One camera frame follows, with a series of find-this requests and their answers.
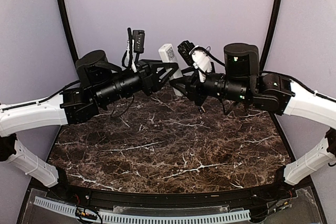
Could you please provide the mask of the white remote control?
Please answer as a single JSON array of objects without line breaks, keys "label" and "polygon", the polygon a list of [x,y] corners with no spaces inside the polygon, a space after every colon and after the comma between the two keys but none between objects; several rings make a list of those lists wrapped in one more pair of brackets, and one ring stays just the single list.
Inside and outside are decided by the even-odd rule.
[{"label": "white remote control", "polygon": [[160,80],[164,80],[166,83],[168,83],[169,80],[181,78],[183,75],[181,69],[179,68],[173,45],[163,44],[158,49],[158,53],[162,62],[164,63],[163,69],[165,70],[165,73]]}]

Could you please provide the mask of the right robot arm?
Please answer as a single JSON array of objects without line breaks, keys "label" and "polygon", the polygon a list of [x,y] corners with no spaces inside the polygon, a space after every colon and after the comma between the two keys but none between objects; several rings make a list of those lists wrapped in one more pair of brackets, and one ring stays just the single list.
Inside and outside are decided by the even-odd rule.
[{"label": "right robot arm", "polygon": [[335,99],[312,90],[301,81],[286,74],[259,69],[257,46],[232,43],[224,47],[222,66],[217,73],[216,58],[205,48],[184,41],[178,52],[189,68],[182,77],[170,81],[189,100],[201,108],[207,97],[229,100],[253,106],[257,110],[277,115],[306,118],[329,126],[322,140],[298,160],[276,172],[276,182],[268,188],[273,200],[280,199],[305,177],[324,165],[335,165]]}]

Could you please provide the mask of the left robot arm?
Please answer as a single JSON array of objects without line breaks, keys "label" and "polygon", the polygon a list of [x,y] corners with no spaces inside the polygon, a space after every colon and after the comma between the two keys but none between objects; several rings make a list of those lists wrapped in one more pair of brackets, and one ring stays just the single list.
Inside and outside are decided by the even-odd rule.
[{"label": "left robot arm", "polygon": [[76,62],[79,77],[41,100],[1,105],[1,161],[14,164],[26,175],[53,188],[63,201],[74,197],[65,172],[49,165],[17,139],[17,132],[51,125],[74,125],[89,121],[122,98],[142,91],[147,96],[161,90],[178,70],[178,64],[141,60],[136,71],[109,63],[103,50],[92,51]]}]

